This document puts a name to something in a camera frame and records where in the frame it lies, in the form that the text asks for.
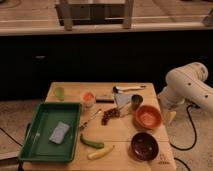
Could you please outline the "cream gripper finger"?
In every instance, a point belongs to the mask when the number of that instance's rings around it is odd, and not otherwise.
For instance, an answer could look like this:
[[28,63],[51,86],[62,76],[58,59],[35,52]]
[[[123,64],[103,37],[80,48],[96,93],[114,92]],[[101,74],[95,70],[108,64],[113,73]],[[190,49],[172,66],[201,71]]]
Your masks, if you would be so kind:
[[176,116],[176,111],[170,111],[167,113],[166,125],[169,126]]

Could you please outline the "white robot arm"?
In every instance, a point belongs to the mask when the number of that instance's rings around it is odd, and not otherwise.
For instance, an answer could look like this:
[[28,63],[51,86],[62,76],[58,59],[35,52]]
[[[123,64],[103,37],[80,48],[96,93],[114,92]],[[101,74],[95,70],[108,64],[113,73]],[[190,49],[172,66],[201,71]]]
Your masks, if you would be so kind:
[[172,122],[176,116],[175,107],[185,100],[213,114],[213,88],[205,84],[207,78],[208,69],[200,62],[174,68],[166,74],[166,86],[157,95],[165,125]]

